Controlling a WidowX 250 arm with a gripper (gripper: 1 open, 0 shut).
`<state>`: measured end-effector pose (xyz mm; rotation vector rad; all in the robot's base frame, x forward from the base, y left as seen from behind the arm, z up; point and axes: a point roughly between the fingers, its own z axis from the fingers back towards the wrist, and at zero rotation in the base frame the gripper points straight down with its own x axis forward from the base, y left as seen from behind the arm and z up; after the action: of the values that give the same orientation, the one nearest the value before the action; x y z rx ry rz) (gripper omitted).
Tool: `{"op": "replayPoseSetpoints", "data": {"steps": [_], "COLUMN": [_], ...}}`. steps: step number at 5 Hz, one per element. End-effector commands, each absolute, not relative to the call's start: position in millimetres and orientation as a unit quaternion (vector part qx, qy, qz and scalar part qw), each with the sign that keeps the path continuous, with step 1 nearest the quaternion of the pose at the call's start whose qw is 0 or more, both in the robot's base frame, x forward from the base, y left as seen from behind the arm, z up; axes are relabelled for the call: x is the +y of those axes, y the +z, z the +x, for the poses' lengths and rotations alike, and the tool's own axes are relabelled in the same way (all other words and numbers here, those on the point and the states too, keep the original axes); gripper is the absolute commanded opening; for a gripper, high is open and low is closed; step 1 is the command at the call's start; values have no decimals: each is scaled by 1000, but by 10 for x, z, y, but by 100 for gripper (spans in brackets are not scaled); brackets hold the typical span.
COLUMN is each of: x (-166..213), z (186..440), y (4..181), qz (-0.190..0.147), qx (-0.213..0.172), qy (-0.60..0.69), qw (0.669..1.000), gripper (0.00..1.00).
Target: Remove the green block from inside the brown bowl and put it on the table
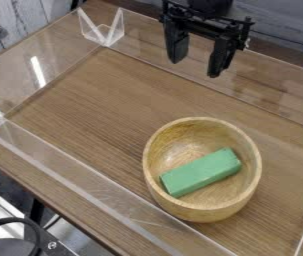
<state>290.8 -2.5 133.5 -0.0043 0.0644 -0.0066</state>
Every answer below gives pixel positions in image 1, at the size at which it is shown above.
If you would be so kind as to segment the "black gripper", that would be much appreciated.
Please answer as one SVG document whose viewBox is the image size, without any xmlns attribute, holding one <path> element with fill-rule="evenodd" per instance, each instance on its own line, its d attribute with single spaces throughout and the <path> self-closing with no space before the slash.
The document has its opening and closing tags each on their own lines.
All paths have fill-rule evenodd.
<svg viewBox="0 0 303 256">
<path fill-rule="evenodd" d="M 164 28 L 167 56 L 173 64 L 187 56 L 193 33 L 214 40 L 207 75 L 217 78 L 229 68 L 235 51 L 249 46 L 253 18 L 227 16 L 234 0 L 162 0 L 159 22 Z"/>
</svg>

